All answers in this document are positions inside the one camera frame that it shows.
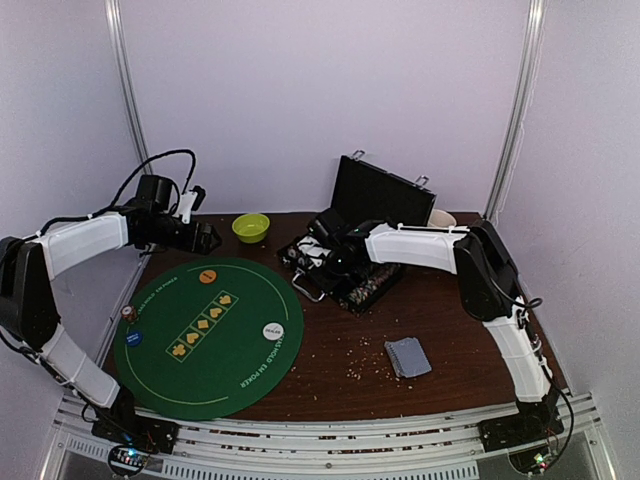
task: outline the white wall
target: white wall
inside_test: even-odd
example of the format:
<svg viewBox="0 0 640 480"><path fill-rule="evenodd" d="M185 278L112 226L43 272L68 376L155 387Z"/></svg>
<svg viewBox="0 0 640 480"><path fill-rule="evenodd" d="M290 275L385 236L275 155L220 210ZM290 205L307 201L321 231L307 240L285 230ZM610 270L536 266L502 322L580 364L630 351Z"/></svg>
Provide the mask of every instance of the white wall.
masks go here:
<svg viewBox="0 0 640 480"><path fill-rule="evenodd" d="M103 2L0 6L0 237L108 203L136 165ZM54 284L63 323L97 352L137 257L114 252ZM32 479L61 390L0 345L0 475Z"/></svg>
<svg viewBox="0 0 640 480"><path fill-rule="evenodd" d="M528 2L123 2L150 153L188 146L208 212L328 206L337 158L425 174L482 211ZM182 175L184 168L159 172Z"/></svg>
<svg viewBox="0 0 640 480"><path fill-rule="evenodd" d="M573 391L640 472L640 4L553 2L499 230Z"/></svg>

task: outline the blue chip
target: blue chip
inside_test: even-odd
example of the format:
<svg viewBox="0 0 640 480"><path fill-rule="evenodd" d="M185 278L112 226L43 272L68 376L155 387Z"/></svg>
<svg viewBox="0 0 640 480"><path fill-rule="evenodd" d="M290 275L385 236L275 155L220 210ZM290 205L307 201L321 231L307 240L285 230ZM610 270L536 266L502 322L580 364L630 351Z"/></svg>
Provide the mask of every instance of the blue chip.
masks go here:
<svg viewBox="0 0 640 480"><path fill-rule="evenodd" d="M137 347L142 341L142 334L137 330L127 335L127 345L129 347Z"/></svg>

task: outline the white circle marker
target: white circle marker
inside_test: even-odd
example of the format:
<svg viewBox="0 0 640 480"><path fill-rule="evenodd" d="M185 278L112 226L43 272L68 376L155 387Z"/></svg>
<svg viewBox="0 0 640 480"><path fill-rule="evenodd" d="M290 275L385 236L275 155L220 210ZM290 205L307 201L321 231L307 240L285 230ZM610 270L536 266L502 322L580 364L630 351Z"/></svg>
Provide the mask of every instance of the white circle marker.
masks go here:
<svg viewBox="0 0 640 480"><path fill-rule="evenodd" d="M262 334L267 340L275 342L284 335L284 327L279 323L269 323L262 329Z"/></svg>

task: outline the brown wooden surface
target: brown wooden surface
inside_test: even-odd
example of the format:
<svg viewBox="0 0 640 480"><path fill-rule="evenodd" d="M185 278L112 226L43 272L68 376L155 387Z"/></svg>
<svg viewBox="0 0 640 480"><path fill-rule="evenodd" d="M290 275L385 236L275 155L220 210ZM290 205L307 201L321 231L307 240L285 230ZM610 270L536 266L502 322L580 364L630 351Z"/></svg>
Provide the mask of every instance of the brown wooden surface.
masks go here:
<svg viewBox="0 0 640 480"><path fill-rule="evenodd" d="M306 231L311 213L270 215L267 239L240 243L231 231L234 215L200 217L212 223L223 246L212 256L242 257L291 279L275 252ZM477 214L455 214L461 225ZM137 290L166 270L201 258L175 250L154 256ZM481 323L462 309L455 276L411 267L368 313L356 318L327 299L313 304L299 295L305 331L291 372L266 397L234 418L270 421L340 421L392 418L483 407L515 400L498 348ZM541 329L534 319L535 327ZM384 342L417 337L433 371L396 379ZM550 366L564 379L543 336ZM112 352L105 370L116 374Z"/></svg>

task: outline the open case lid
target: open case lid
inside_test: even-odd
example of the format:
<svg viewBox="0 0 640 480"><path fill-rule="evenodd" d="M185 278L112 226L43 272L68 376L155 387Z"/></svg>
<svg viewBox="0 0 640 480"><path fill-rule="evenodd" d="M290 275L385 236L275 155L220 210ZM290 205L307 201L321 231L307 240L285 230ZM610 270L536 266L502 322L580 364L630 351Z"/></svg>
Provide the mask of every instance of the open case lid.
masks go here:
<svg viewBox="0 0 640 480"><path fill-rule="evenodd" d="M404 178L343 155L331 207L352 227L365 220L426 225L436 195Z"/></svg>

